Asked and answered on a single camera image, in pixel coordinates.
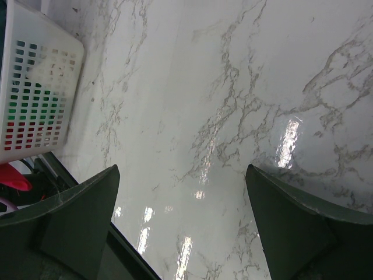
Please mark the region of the white plastic laundry basket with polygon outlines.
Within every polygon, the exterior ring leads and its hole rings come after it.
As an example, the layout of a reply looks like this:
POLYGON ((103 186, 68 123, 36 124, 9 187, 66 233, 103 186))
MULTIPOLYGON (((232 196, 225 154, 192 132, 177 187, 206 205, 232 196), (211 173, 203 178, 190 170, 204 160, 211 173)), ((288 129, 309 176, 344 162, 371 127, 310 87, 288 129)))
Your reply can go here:
POLYGON ((7 1, 1 69, 1 163, 62 147, 83 44, 41 12, 7 1))

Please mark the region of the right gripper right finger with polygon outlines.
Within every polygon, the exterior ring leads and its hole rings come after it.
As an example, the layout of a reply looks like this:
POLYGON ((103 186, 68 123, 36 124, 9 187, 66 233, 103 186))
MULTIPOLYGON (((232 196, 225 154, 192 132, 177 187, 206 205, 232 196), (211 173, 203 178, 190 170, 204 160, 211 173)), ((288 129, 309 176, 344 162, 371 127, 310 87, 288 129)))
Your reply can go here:
POLYGON ((372 215, 249 165, 247 191, 272 279, 372 279, 372 215))

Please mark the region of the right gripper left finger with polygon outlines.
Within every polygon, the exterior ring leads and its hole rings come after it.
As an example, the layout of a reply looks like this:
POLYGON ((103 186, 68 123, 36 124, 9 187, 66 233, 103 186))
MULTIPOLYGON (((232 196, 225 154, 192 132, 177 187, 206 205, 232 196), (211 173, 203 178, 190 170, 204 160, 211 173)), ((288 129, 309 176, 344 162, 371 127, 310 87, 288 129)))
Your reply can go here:
POLYGON ((1 216, 1 279, 38 279, 46 264, 96 279, 119 188, 113 165, 85 182, 1 216))

